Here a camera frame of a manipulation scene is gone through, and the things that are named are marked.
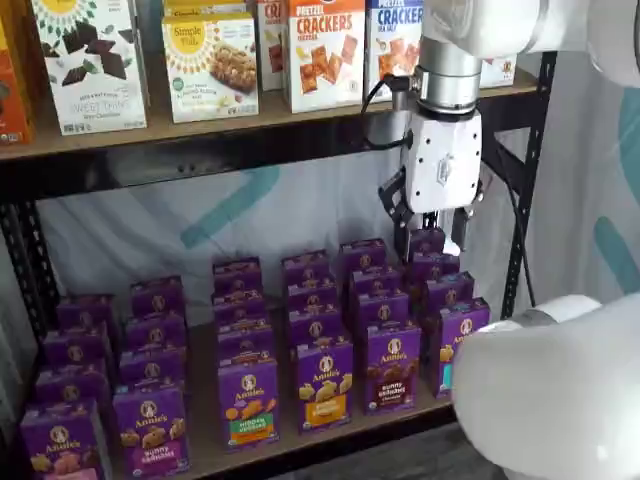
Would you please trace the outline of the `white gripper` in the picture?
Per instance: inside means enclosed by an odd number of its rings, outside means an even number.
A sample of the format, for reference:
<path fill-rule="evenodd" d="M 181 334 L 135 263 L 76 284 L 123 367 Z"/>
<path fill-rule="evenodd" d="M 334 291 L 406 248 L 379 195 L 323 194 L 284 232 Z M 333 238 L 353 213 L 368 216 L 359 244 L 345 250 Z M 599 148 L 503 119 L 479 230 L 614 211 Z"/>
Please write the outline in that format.
<path fill-rule="evenodd" d="M 454 210 L 451 240 L 466 250 L 468 225 L 484 200 L 488 181 L 479 179 L 482 118 L 413 111 L 405 133 L 412 137 L 402 149 L 402 166 L 378 188 L 378 197 L 393 223 L 394 250 L 409 262 L 410 222 L 414 213 Z"/>

